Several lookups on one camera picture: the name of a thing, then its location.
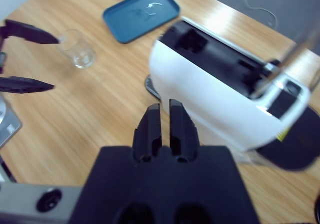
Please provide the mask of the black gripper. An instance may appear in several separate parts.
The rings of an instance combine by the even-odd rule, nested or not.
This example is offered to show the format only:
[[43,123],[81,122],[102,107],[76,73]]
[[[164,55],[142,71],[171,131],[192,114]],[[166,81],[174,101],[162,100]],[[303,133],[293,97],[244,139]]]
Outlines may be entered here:
[[[0,27],[0,74],[3,74],[7,54],[3,52],[4,40],[10,36],[20,37],[39,44],[58,44],[59,40],[52,34],[33,25],[6,19]],[[25,77],[1,77],[0,91],[6,93],[34,93],[54,89],[54,85]]]

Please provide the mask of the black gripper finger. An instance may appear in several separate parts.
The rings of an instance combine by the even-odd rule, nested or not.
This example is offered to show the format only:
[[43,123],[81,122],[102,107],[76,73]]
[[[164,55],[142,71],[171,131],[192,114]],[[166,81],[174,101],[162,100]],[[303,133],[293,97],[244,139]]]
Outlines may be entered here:
[[137,162],[150,162],[162,147],[160,104],[146,109],[133,134],[133,158]]
[[169,100],[169,146],[178,162],[192,162],[200,146],[197,129],[183,104]]

